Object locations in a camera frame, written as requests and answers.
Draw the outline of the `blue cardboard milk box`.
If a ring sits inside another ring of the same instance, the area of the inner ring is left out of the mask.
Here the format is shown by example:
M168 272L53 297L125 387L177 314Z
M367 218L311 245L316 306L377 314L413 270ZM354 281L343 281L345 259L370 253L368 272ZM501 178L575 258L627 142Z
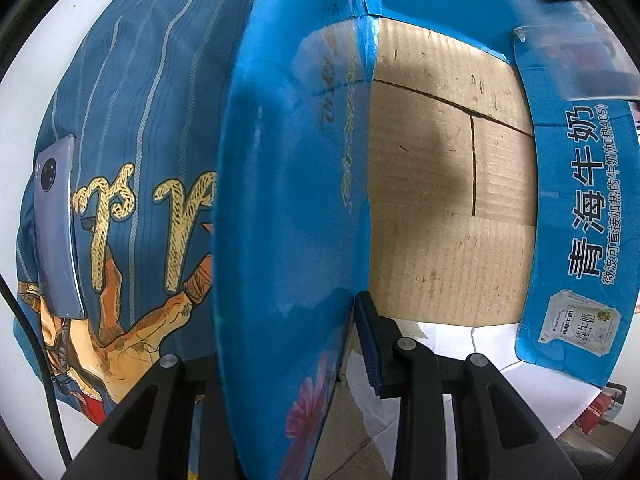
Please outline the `blue cardboard milk box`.
M249 479L393 474L354 315L481 353L555 440L639 291L638 55L597 0L255 0L217 157L213 308Z

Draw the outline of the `grey smartphone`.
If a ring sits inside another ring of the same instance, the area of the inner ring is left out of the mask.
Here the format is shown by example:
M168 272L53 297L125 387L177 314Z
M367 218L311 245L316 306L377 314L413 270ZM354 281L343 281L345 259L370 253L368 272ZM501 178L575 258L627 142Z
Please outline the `grey smartphone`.
M34 218L40 286L52 315L82 320L86 309L78 285L70 180L75 137L42 150L34 168Z

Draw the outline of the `blue striped bed cover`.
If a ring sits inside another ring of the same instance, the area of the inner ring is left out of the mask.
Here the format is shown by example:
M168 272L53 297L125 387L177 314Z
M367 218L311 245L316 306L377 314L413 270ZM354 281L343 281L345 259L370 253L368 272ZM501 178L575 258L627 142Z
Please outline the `blue striped bed cover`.
M86 317L40 286L34 172L17 296L58 398L95 424L167 353L214 350L210 238L228 85L255 0L113 0L55 89L35 150L75 137L70 203Z

